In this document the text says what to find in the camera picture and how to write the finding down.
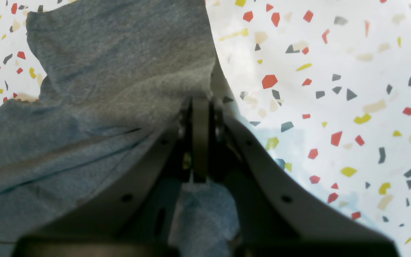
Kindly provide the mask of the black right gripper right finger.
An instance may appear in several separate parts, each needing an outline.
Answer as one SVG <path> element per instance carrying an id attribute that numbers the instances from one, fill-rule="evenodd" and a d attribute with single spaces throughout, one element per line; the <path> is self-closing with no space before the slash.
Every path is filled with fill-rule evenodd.
<path id="1" fill-rule="evenodd" d="M 295 182 L 221 104 L 211 104 L 211 177 L 235 201 L 235 257 L 398 257 L 391 239 Z"/>

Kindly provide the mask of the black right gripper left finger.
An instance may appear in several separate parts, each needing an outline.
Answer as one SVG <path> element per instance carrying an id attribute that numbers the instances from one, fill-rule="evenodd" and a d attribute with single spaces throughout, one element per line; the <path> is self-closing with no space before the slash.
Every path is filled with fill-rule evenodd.
<path id="1" fill-rule="evenodd" d="M 23 236 L 15 257 L 178 257 L 167 244 L 183 182 L 210 167 L 212 104 L 188 98 L 178 120 L 118 181 L 56 221 Z"/>

